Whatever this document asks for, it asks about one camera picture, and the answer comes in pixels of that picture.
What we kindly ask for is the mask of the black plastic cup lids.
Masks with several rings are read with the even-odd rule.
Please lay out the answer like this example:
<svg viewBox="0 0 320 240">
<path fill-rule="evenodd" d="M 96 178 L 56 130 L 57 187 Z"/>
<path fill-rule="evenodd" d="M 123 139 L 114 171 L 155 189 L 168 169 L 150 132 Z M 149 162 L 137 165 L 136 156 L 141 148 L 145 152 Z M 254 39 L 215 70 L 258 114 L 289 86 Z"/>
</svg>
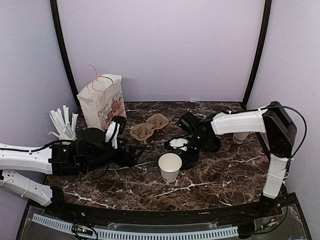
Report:
<svg viewBox="0 0 320 240">
<path fill-rule="evenodd" d="M 201 151 L 207 153 L 216 153 L 222 146 L 221 140 L 216 136 L 206 137 Z"/>
</svg>

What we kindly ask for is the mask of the white paper coffee cup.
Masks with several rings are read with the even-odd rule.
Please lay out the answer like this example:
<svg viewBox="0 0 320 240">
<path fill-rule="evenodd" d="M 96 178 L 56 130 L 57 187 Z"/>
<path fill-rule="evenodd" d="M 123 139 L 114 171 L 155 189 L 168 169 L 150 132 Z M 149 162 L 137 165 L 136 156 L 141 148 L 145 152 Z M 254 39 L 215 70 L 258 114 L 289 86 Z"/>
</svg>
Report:
<svg viewBox="0 0 320 240">
<path fill-rule="evenodd" d="M 236 132 L 233 134 L 232 139 L 236 144 L 240 145 L 240 144 L 243 144 L 248 134 L 249 134 L 248 132 Z"/>
</svg>

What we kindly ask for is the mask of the paper cup holding straws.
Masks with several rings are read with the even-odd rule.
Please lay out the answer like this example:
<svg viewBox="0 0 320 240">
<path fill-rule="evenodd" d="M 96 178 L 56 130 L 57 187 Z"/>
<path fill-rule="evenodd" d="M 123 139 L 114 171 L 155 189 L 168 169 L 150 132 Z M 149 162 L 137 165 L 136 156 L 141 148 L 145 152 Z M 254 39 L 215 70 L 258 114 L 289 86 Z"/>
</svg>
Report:
<svg viewBox="0 0 320 240">
<path fill-rule="evenodd" d="M 68 136 L 66 139 L 70 141 L 75 141 L 77 139 L 77 135 L 74 134 L 73 136 Z"/>
</svg>

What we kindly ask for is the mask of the white paper takeout bag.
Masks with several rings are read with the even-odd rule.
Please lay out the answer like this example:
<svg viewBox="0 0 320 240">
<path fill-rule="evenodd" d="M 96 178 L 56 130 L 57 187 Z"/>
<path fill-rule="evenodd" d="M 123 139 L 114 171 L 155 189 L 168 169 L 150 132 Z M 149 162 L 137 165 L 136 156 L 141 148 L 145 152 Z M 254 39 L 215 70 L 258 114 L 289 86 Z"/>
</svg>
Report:
<svg viewBox="0 0 320 240">
<path fill-rule="evenodd" d="M 126 117 L 120 75 L 97 74 L 77 94 L 77 99 L 88 128 L 105 131 L 114 116 Z"/>
</svg>

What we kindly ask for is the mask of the bundle of straws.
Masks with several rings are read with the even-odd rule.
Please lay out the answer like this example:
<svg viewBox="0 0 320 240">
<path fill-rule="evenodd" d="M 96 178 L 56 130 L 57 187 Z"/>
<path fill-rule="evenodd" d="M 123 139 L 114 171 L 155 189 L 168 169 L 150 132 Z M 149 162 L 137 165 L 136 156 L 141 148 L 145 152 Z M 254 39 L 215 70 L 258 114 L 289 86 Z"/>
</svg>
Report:
<svg viewBox="0 0 320 240">
<path fill-rule="evenodd" d="M 69 107 L 63 105 L 62 108 L 49 111 L 49 117 L 55 127 L 56 132 L 50 131 L 49 134 L 55 136 L 59 140 L 67 140 L 76 134 L 77 113 L 72 113 L 70 118 Z"/>
</svg>

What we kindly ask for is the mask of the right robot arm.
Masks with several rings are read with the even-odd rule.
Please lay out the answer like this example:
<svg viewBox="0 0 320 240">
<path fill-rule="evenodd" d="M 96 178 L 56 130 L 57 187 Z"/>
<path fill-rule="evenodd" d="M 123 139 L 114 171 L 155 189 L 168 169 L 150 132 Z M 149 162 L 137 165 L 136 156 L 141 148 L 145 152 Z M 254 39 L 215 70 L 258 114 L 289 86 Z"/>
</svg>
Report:
<svg viewBox="0 0 320 240">
<path fill-rule="evenodd" d="M 255 213 L 266 217 L 275 208 L 272 199 L 278 197 L 294 156 L 297 127 L 286 110 L 287 107 L 273 101 L 258 109 L 220 111 L 203 119 L 187 112 L 178 122 L 187 135 L 170 140 L 169 146 L 191 155 L 198 153 L 210 140 L 218 148 L 218 137 L 226 134 L 255 133 L 265 137 L 269 155 L 269 167 L 262 190 L 265 198 L 255 205 Z"/>
</svg>

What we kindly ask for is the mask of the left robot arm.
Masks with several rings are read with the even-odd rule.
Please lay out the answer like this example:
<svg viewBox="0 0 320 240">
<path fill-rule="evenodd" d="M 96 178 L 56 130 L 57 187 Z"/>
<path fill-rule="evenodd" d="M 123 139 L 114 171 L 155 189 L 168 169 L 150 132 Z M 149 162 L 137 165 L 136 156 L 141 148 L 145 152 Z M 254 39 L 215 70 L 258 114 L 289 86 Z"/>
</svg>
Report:
<svg viewBox="0 0 320 240">
<path fill-rule="evenodd" d="M 98 128 L 78 132 L 76 140 L 55 140 L 38 149 L 1 145 L 0 185 L 28 198 L 41 206 L 50 206 L 60 218 L 71 213 L 59 187 L 43 185 L 20 175 L 18 171 L 31 171 L 54 176 L 78 176 L 115 163 L 120 167 L 133 167 L 145 151 L 143 146 L 127 145 L 119 138 L 120 131 L 110 139 Z"/>
</svg>

